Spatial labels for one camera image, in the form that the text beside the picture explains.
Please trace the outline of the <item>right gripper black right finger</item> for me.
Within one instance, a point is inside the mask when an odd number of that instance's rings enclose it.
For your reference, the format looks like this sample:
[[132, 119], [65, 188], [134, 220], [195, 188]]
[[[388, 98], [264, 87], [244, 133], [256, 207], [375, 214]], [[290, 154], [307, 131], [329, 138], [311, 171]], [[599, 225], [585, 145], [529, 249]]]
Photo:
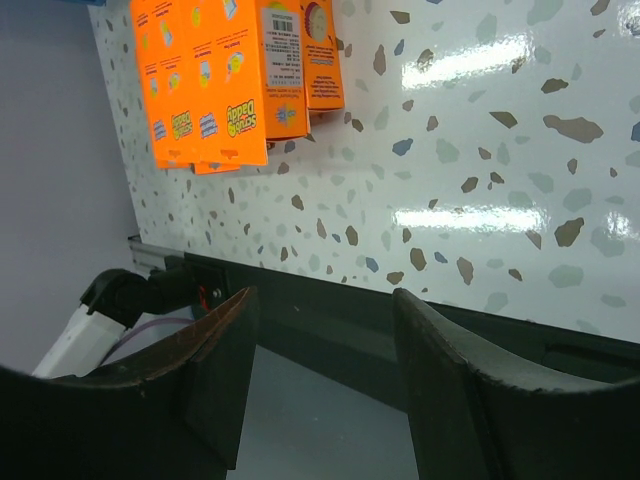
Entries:
[[636, 479], [639, 380], [607, 383], [519, 357], [393, 292], [422, 479]]

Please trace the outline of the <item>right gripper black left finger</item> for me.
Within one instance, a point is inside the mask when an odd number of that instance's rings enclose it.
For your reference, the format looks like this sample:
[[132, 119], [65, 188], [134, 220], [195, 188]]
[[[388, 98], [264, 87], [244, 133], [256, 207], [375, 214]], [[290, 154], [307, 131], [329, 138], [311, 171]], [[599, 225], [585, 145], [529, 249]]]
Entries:
[[223, 479], [237, 465], [255, 288], [83, 376], [1, 372], [5, 479]]

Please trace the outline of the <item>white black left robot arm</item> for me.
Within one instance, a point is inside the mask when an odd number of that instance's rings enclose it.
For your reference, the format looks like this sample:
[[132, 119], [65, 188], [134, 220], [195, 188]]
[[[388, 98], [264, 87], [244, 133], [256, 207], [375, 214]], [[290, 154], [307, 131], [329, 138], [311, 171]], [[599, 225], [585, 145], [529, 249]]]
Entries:
[[192, 323], [174, 317], [174, 312], [194, 305], [209, 312], [227, 293], [220, 270], [193, 263], [156, 270], [148, 277], [125, 269], [106, 270], [85, 290], [33, 375], [83, 377], [146, 330]]

